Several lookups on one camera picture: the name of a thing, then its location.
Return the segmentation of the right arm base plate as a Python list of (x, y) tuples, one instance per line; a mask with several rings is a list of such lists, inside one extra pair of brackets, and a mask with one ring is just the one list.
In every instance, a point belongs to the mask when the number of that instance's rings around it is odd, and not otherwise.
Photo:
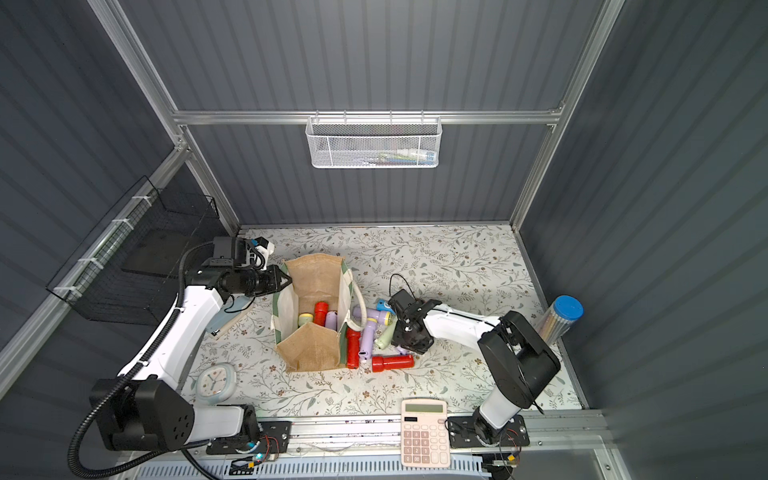
[(447, 421), (450, 446), (454, 449), (502, 447), (520, 449), (530, 445), (524, 418), (518, 414), (503, 428), (496, 429), (479, 414), (449, 416)]

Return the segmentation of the red flashlight top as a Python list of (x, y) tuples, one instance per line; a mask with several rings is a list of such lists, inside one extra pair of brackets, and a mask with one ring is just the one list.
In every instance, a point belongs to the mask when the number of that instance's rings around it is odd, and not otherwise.
[(314, 307), (314, 324), (317, 324), (321, 327), (325, 326), (325, 318), (326, 314), (329, 311), (329, 304), (325, 301), (319, 301), (315, 304)]

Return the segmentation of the pale green flashlight top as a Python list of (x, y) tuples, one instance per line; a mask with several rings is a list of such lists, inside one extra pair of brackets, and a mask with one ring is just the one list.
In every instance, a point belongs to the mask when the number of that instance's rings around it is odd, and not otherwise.
[(301, 328), (304, 325), (314, 322), (314, 315), (309, 312), (301, 313), (298, 317), (298, 327)]

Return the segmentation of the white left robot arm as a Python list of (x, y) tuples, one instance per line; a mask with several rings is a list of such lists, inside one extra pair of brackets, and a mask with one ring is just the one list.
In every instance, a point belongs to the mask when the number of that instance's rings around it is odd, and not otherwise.
[(109, 450), (167, 452), (220, 438), (258, 442), (262, 435), (253, 408), (220, 401), (194, 406), (180, 389), (206, 327), (227, 300), (277, 293), (291, 277), (276, 265), (203, 266), (179, 280), (180, 293), (140, 352), (116, 378), (92, 388), (94, 420)]

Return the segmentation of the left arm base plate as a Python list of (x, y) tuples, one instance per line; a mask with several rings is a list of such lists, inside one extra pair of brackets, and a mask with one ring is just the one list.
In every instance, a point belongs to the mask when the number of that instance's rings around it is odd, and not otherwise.
[(213, 440), (207, 447), (208, 455), (279, 455), (287, 451), (291, 438), (289, 421), (261, 421), (255, 427), (244, 427), (233, 437)]

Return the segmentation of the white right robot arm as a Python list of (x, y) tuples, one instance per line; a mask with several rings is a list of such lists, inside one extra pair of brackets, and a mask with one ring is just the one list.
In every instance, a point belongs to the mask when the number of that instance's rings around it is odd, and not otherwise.
[(489, 444), (520, 411), (536, 404), (561, 370), (550, 346), (524, 315), (478, 316), (451, 309), (438, 300), (414, 298), (401, 290), (388, 301), (397, 323), (392, 343), (424, 355), (437, 339), (470, 348), (483, 357), (494, 387), (475, 410), (478, 438)]

